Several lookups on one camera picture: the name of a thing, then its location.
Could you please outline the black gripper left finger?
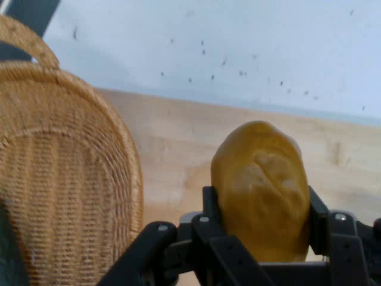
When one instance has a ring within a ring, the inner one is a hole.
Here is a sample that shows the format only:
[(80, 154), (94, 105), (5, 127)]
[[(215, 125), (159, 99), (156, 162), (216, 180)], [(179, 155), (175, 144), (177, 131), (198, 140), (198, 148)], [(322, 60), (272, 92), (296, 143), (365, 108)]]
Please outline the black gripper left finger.
[(146, 225), (98, 285), (176, 285), (186, 272), (201, 285), (274, 285), (241, 241), (223, 230), (215, 189), (203, 187), (202, 199), (203, 211), (190, 222)]

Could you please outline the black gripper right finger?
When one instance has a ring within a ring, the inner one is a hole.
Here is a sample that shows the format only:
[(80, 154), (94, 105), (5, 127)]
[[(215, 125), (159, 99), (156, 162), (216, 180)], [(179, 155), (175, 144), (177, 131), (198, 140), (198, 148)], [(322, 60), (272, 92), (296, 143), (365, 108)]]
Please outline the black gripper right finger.
[(361, 223), (310, 192), (310, 246), (327, 258), (328, 285), (380, 285), (380, 220)]

